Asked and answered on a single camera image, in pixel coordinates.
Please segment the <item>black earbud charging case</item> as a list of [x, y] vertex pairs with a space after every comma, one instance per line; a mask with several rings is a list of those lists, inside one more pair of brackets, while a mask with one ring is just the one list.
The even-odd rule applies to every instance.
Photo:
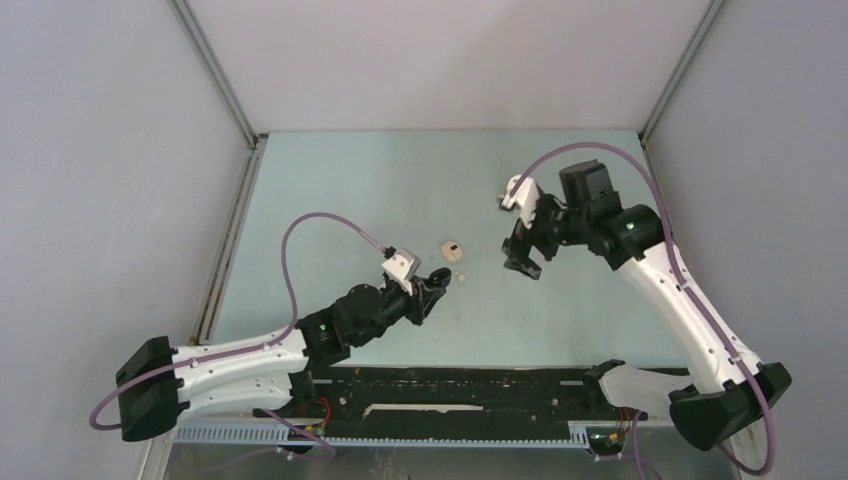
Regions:
[[440, 288], [446, 288], [450, 283], [453, 272], [450, 268], [441, 267], [434, 270], [428, 277], [428, 282]]

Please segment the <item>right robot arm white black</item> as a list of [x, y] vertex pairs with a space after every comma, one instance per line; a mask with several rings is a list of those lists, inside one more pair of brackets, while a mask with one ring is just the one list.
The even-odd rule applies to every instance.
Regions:
[[519, 217], [502, 250], [505, 268], [536, 280], [542, 268], [530, 253], [552, 260], [559, 248], [585, 245], [605, 259], [652, 306], [681, 349], [687, 372], [664, 374], [608, 360], [586, 376], [585, 411], [606, 418], [619, 407], [668, 417], [693, 447], [708, 451], [763, 416], [757, 397], [774, 406], [792, 377], [780, 362], [765, 363], [741, 341], [706, 300], [649, 206], [624, 208], [606, 166], [591, 160], [562, 169], [565, 198], [545, 193], [531, 177], [515, 175], [499, 207]]

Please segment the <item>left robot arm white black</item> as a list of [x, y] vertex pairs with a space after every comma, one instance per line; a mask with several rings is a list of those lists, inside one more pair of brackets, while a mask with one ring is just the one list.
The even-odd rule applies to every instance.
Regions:
[[148, 440], [190, 418], [229, 412], [285, 409], [304, 416], [316, 403], [313, 369], [348, 359], [403, 318], [422, 324], [451, 279], [450, 269], [439, 268], [413, 277], [410, 291], [390, 278], [381, 287], [356, 285], [299, 319], [288, 335], [194, 347], [151, 338], [116, 374], [121, 437]]

